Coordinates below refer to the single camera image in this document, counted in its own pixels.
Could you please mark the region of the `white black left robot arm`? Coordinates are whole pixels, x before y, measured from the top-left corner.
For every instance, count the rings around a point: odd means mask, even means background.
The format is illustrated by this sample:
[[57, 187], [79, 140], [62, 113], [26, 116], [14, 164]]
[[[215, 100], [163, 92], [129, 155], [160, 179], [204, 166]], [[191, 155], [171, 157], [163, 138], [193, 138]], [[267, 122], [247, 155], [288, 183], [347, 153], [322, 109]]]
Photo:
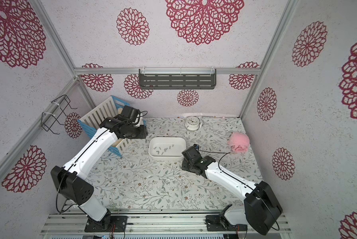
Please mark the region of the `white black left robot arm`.
[[145, 139], [148, 135], [143, 122], [147, 111], [124, 106], [120, 114], [105, 118], [90, 141], [64, 166], [55, 166], [51, 177], [57, 190], [73, 201], [88, 217], [101, 222], [109, 215], [94, 196], [94, 187], [86, 181], [101, 156], [119, 139]]

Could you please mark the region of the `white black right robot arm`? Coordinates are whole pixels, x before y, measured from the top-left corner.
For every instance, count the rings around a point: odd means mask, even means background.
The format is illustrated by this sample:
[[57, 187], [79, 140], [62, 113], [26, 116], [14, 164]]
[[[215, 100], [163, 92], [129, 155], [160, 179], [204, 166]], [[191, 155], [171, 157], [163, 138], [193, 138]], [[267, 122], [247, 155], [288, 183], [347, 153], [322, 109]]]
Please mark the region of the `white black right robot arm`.
[[268, 183], [255, 183], [227, 170], [220, 160], [202, 156], [197, 144], [184, 150], [182, 155], [182, 170], [216, 182], [240, 200], [240, 203], [227, 205], [217, 216], [207, 216], [209, 231], [238, 232], [251, 227], [265, 236], [271, 229], [280, 229], [277, 220], [283, 209]]

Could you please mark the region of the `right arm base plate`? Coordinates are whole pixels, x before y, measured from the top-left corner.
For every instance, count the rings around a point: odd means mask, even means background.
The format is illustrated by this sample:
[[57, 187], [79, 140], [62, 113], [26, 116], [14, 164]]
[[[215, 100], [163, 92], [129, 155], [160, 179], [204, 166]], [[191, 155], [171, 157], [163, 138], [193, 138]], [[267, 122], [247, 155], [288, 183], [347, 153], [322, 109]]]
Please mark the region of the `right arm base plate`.
[[230, 224], [226, 217], [225, 217], [225, 212], [227, 209], [229, 209], [232, 205], [229, 204], [227, 205], [218, 215], [212, 216], [212, 215], [207, 215], [205, 217], [205, 224], [207, 226], [207, 230], [209, 232], [216, 232], [216, 231], [235, 231], [235, 232], [240, 232], [240, 231], [247, 231], [248, 226], [244, 224], [237, 224], [237, 225], [232, 225]]

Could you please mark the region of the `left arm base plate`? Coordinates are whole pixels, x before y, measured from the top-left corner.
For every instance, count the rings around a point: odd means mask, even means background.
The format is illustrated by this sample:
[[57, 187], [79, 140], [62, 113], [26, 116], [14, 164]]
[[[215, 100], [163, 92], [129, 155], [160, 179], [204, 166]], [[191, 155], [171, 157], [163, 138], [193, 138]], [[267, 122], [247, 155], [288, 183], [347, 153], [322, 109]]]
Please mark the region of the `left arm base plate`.
[[105, 216], [99, 222], [88, 217], [84, 231], [86, 233], [125, 232], [127, 221], [127, 216]]

